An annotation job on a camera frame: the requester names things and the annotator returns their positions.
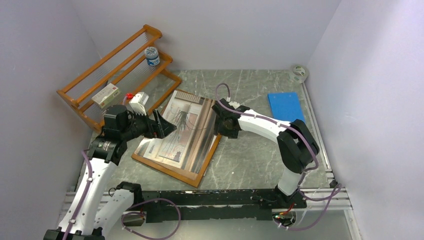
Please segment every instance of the white enclosure wall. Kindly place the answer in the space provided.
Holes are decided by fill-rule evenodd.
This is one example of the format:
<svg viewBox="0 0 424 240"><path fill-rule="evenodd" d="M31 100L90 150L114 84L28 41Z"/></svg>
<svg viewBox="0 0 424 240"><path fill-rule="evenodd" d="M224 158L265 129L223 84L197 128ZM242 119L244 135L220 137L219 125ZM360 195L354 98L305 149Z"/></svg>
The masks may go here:
<svg viewBox="0 0 424 240"><path fill-rule="evenodd" d="M98 60L70 1L0 1L0 239L57 227L91 131L56 90Z"/></svg>
<svg viewBox="0 0 424 240"><path fill-rule="evenodd" d="M340 0L72 2L102 56L149 24L173 69L286 69L308 63Z"/></svg>
<svg viewBox="0 0 424 240"><path fill-rule="evenodd" d="M424 2L342 0L307 89L365 240L423 239Z"/></svg>

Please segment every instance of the blue sponge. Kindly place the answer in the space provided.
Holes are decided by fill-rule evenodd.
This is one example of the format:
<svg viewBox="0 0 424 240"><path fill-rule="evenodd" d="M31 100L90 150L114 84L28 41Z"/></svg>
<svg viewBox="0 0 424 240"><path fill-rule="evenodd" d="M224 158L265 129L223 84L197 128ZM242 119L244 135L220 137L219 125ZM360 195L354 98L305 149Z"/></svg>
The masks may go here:
<svg viewBox="0 0 424 240"><path fill-rule="evenodd" d="M301 102L296 92L268 93L268 100L274 119L288 122L300 119L305 122Z"/></svg>

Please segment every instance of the picture frame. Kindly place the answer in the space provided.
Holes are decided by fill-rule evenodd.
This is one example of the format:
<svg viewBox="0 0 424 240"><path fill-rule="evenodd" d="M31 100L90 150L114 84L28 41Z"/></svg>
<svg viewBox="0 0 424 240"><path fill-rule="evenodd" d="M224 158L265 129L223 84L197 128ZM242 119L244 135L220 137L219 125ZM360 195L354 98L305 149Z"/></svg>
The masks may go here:
<svg viewBox="0 0 424 240"><path fill-rule="evenodd" d="M162 111L177 130L164 139L144 138L132 158L197 188L221 139L214 135L215 100L175 90Z"/></svg>

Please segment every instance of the marble table surface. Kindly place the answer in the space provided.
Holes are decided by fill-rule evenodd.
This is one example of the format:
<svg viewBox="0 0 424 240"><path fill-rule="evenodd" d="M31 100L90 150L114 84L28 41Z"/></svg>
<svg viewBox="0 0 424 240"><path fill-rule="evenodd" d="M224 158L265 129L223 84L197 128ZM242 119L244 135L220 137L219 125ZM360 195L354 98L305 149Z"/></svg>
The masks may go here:
<svg viewBox="0 0 424 240"><path fill-rule="evenodd" d="M227 83L231 88L231 100L250 107L256 112L272 116L268 93L296 92L302 107L306 125L313 131L312 119L302 85L291 82L281 70L183 70L175 71L183 83L181 90L207 98L215 97L215 87ZM150 107L173 82L165 77L157 77L144 91L150 99ZM221 97L227 96L223 87L218 91ZM107 184L116 187L120 182L141 184L143 190L195 190L180 180L148 167L131 155L141 138L128 142L128 150L122 156L119 167ZM323 154L318 155L319 168L307 174L302 188L329 187ZM278 146L262 136L241 131L238 139L223 137L212 157L206 173L197 189L259 189L274 188L282 175L283 162Z"/></svg>

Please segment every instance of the tape roll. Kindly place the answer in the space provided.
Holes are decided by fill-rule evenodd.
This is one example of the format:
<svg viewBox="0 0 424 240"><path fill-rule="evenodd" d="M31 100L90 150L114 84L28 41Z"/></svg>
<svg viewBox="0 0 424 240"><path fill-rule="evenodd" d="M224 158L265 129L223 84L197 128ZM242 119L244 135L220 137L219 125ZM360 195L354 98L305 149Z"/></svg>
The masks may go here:
<svg viewBox="0 0 424 240"><path fill-rule="evenodd" d="M303 83L309 76L309 70L300 64L292 65L290 69L287 70L287 73L288 79L297 84Z"/></svg>

